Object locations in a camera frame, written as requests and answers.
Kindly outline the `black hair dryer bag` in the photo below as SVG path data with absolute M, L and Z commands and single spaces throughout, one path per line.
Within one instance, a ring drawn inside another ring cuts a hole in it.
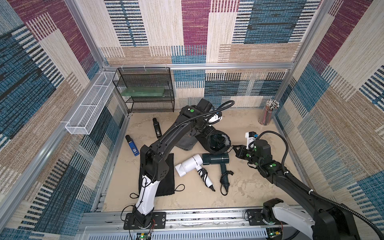
M 203 148 L 213 155 L 226 153 L 232 143 L 230 137 L 222 131 L 214 130 L 208 137 L 196 136 Z

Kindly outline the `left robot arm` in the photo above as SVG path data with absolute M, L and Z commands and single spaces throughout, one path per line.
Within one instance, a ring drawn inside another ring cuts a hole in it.
M 142 146 L 140 149 L 140 171 L 142 173 L 142 187 L 139 200 L 133 206 L 132 214 L 141 225 L 147 226 L 152 220 L 154 201 L 160 182 L 167 176 L 169 165 L 166 163 L 171 150 L 187 133 L 192 133 L 199 143 L 211 154 L 216 152 L 211 147 L 210 136 L 216 130 L 213 125 L 220 119 L 212 120 L 216 114 L 232 107 L 230 100 L 211 110 L 213 105 L 201 99 L 197 105 L 185 106 L 173 125 L 153 144 Z

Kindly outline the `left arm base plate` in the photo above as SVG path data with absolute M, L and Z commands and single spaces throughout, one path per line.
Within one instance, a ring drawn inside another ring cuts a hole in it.
M 143 215 L 139 212 L 128 213 L 124 221 L 124 230 L 146 230 L 150 228 L 164 229 L 166 226 L 166 212 L 151 212 Z

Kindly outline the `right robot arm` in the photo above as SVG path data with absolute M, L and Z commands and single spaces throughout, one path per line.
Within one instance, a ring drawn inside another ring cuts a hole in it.
M 284 222 L 312 240 L 360 239 L 354 215 L 343 204 L 326 199 L 299 181 L 282 162 L 273 160 L 266 140 L 254 140 L 248 146 L 234 146 L 236 157 L 248 161 L 261 176 L 290 195 L 304 211 L 289 207 L 275 198 L 263 204 L 267 224 Z

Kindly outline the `grey hair dryer bag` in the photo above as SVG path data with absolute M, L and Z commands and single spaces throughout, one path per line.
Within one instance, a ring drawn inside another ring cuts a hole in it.
M 184 151 L 190 151 L 193 149 L 193 147 L 197 142 L 198 140 L 196 139 L 196 137 L 190 136 L 190 135 L 184 135 L 176 144 L 176 147 Z

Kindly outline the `dark green hair dryer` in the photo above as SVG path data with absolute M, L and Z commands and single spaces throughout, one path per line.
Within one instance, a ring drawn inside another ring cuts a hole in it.
M 210 148 L 214 151 L 220 151 L 226 146 L 226 138 L 220 134 L 211 135 Z
M 203 165 L 219 165 L 221 169 L 221 177 L 220 177 L 220 184 L 221 184 L 221 194 L 223 196 L 226 196 L 229 192 L 230 182 L 228 175 L 233 176 L 234 172 L 227 170 L 227 164 L 230 162 L 229 154 L 228 153 L 222 153 L 219 155 L 213 155 L 213 154 L 203 154 Z

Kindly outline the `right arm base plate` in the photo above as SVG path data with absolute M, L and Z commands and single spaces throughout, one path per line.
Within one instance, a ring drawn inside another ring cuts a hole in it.
M 272 226 L 281 224 L 279 221 L 267 223 L 263 218 L 263 209 L 247 209 L 243 218 L 250 226 Z

